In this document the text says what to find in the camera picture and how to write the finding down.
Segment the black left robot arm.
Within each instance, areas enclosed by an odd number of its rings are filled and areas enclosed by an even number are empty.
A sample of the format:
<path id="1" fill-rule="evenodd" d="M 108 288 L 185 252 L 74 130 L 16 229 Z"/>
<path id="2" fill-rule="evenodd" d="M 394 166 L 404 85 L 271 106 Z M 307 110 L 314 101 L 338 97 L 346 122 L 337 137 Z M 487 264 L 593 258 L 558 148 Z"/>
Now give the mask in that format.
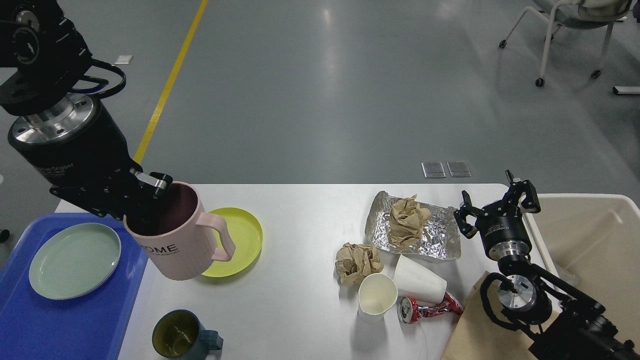
<path id="1" fill-rule="evenodd" d="M 16 120 L 7 141 L 48 182 L 50 193 L 98 217 L 158 231 L 173 182 L 130 157 L 102 100 L 126 86 L 125 73 L 94 59 L 55 0 L 1 2 L 1 107 Z"/>

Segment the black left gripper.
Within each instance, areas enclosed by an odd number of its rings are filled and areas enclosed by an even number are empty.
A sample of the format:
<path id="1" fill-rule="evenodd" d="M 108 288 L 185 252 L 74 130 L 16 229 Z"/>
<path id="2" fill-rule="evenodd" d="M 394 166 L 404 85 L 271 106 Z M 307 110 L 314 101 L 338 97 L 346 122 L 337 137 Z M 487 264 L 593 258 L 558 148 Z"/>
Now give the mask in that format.
<path id="1" fill-rule="evenodd" d="M 142 172 L 100 100 L 71 94 L 58 105 L 59 113 L 44 121 L 16 119 L 9 145 L 50 182 L 58 198 L 95 215 L 128 215 L 135 234 L 156 235 L 173 177 Z"/>

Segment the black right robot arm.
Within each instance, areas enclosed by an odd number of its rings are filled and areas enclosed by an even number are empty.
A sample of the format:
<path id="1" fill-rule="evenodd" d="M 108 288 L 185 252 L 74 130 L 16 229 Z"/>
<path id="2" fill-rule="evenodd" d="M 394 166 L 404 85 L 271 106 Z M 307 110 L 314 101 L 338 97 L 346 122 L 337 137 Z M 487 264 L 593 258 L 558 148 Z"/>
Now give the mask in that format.
<path id="1" fill-rule="evenodd" d="M 497 262 L 498 272 L 489 273 L 479 290 L 487 317 L 528 335 L 528 350 L 538 360 L 637 360 L 634 342 L 615 339 L 617 327 L 599 301 L 531 262 L 523 216 L 541 212 L 537 190 L 530 180 L 505 173 L 509 187 L 501 199 L 478 208 L 462 191 L 454 212 L 461 234 L 479 234 L 485 255 Z"/>

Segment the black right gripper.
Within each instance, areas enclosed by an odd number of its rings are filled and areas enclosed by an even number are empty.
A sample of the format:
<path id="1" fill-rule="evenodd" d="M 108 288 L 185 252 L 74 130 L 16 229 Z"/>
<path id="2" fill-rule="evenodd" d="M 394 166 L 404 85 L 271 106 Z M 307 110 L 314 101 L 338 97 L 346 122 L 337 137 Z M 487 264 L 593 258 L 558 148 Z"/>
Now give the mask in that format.
<path id="1" fill-rule="evenodd" d="M 510 170 L 505 171 L 509 189 L 499 202 L 485 207 L 473 206 L 471 196 L 461 191 L 462 203 L 454 211 L 454 219 L 459 231 L 466 239 L 480 233 L 485 254 L 498 261 L 508 255 L 528 255 L 532 249 L 530 237 L 522 220 L 522 214 L 539 214 L 541 204 L 537 190 L 530 180 L 515 177 Z M 467 217 L 476 218 L 475 225 L 468 223 Z"/>

